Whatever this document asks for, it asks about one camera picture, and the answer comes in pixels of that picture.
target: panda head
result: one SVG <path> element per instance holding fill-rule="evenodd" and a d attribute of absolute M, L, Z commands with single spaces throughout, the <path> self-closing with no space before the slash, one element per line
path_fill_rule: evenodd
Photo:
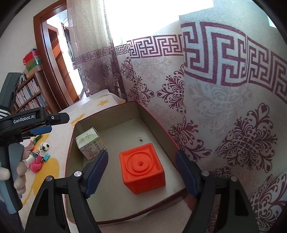
<path fill-rule="evenodd" d="M 40 150 L 42 150 L 42 151 L 47 151 L 47 150 L 49 150 L 49 148 L 50 148 L 50 146 L 49 146 L 49 144 L 46 143 L 46 142 L 42 142 L 42 143 L 40 144 Z"/>

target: orange toy block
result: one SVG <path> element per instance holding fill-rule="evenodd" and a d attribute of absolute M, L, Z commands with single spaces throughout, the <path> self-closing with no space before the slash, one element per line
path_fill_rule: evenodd
<path fill-rule="evenodd" d="M 124 184 L 134 193 L 143 193 L 165 185 L 163 167 L 152 143 L 120 153 Z"/>

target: white glove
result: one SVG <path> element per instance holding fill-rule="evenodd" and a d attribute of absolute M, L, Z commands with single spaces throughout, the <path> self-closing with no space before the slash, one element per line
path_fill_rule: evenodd
<path fill-rule="evenodd" d="M 22 159 L 27 159 L 29 157 L 29 153 L 24 150 Z M 27 167 L 24 161 L 21 161 L 17 167 L 18 176 L 14 182 L 14 187 L 17 190 L 18 194 L 23 194 L 26 192 L 26 173 Z M 6 168 L 0 167 L 0 181 L 5 181 L 10 178 L 10 172 Z"/>

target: metal bolt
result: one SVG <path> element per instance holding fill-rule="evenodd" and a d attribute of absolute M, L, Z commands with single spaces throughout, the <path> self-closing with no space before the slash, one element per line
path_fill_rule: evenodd
<path fill-rule="evenodd" d="M 238 179 L 237 179 L 237 177 L 236 177 L 236 176 L 232 176 L 232 177 L 230 177 L 230 179 L 231 179 L 233 182 L 238 181 Z"/>
<path fill-rule="evenodd" d="M 209 176 L 209 172 L 208 172 L 208 171 L 202 171 L 202 172 L 201 172 L 201 175 L 203 175 L 203 176 Z"/>
<path fill-rule="evenodd" d="M 79 177 L 79 176 L 81 176 L 82 175 L 82 172 L 81 171 L 76 171 L 75 173 L 74 173 L 74 176 L 76 176 L 76 177 Z"/>
<path fill-rule="evenodd" d="M 51 181 L 52 179 L 53 179 L 52 176 L 47 176 L 47 177 L 46 177 L 46 181 Z"/>

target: curtain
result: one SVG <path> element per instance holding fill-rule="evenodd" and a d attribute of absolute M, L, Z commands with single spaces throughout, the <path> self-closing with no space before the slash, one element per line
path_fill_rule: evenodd
<path fill-rule="evenodd" d="M 71 46 L 87 96 L 101 90 L 126 99 L 103 0 L 67 0 Z"/>
<path fill-rule="evenodd" d="M 202 170 L 237 176 L 267 232 L 287 201 L 287 46 L 278 30 L 251 0 L 105 4 L 127 99 Z"/>

